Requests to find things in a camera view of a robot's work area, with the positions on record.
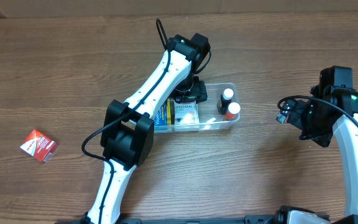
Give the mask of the white Hansaplast plaster box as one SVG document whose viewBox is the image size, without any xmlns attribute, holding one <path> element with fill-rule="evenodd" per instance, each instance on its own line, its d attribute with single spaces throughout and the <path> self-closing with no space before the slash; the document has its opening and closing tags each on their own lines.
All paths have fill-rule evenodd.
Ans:
<svg viewBox="0 0 358 224">
<path fill-rule="evenodd" d="M 195 101 L 187 103 L 174 102 L 175 124 L 197 124 L 199 123 L 198 105 Z"/>
</svg>

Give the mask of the dark bottle white cap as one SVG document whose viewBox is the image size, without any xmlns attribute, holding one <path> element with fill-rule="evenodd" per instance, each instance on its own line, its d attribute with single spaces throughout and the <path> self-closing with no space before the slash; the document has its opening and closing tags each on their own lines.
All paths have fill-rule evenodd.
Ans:
<svg viewBox="0 0 358 224">
<path fill-rule="evenodd" d="M 219 114 L 226 114 L 227 107 L 231 103 L 233 96 L 234 91 L 231 88 L 227 88 L 223 91 L 217 102 L 217 109 Z"/>
</svg>

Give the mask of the clear plastic container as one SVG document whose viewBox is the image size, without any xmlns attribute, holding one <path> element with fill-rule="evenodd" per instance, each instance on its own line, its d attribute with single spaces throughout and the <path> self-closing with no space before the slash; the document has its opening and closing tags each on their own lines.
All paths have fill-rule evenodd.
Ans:
<svg viewBox="0 0 358 224">
<path fill-rule="evenodd" d="M 217 102 L 220 95 L 227 88 L 231 88 L 234 91 L 232 102 L 239 102 L 237 87 L 234 83 L 207 83 L 206 90 L 208 99 L 204 102 L 197 103 L 199 123 L 197 124 L 181 124 L 173 125 L 172 132 L 190 132 L 190 131 L 205 131 L 214 129 L 229 129 L 234 123 L 240 120 L 241 115 L 233 121 L 223 121 L 224 115 L 219 114 L 217 109 Z"/>
</svg>

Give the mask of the blue yellow VapoDrops box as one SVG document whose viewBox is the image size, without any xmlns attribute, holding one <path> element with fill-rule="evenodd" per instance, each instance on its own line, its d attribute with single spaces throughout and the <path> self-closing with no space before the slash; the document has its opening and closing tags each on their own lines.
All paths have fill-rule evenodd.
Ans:
<svg viewBox="0 0 358 224">
<path fill-rule="evenodd" d="M 156 133 L 172 132 L 175 124 L 175 103 L 173 98 L 168 98 L 157 111 L 154 119 L 154 130 Z"/>
</svg>

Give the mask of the orange bottle white cap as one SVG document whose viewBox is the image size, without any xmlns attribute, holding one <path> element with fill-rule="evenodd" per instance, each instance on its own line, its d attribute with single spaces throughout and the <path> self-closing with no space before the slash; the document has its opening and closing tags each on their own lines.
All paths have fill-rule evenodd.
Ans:
<svg viewBox="0 0 358 224">
<path fill-rule="evenodd" d="M 228 104 L 226 114 L 224 115 L 223 121 L 233 121 L 235 120 L 241 111 L 241 106 L 239 103 L 232 102 Z"/>
</svg>

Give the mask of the red white small box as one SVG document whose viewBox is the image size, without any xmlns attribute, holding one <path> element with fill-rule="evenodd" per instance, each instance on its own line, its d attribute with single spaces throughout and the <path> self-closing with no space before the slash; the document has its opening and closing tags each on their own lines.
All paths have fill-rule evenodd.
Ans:
<svg viewBox="0 0 358 224">
<path fill-rule="evenodd" d="M 56 141 L 39 130 L 33 129 L 20 148 L 39 162 L 46 163 L 58 146 L 59 144 Z"/>
</svg>

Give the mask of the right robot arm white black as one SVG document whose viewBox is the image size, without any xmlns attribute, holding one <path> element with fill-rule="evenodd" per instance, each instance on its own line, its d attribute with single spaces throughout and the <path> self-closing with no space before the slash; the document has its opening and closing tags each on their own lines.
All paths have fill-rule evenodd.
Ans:
<svg viewBox="0 0 358 224">
<path fill-rule="evenodd" d="M 277 106 L 277 121 L 300 129 L 299 139 L 321 147 L 336 139 L 346 190 L 341 223 L 358 223 L 358 92 L 342 86 L 315 86 L 311 96 L 287 96 Z"/>
</svg>

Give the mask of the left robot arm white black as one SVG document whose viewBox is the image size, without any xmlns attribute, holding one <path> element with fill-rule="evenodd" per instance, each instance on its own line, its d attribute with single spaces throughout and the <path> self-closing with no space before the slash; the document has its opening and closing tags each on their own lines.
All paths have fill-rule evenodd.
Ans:
<svg viewBox="0 0 358 224">
<path fill-rule="evenodd" d="M 129 179 L 152 148 L 154 118 L 167 100 L 201 103 L 207 99 L 205 84 L 197 73 L 204 69 L 202 61 L 211 58 L 208 39 L 176 35 L 163 42 L 163 46 L 163 57 L 151 76 L 125 102 L 112 101 L 103 127 L 84 141 L 88 143 L 101 135 L 104 151 L 99 159 L 104 170 L 94 204 L 80 223 L 118 221 Z"/>
</svg>

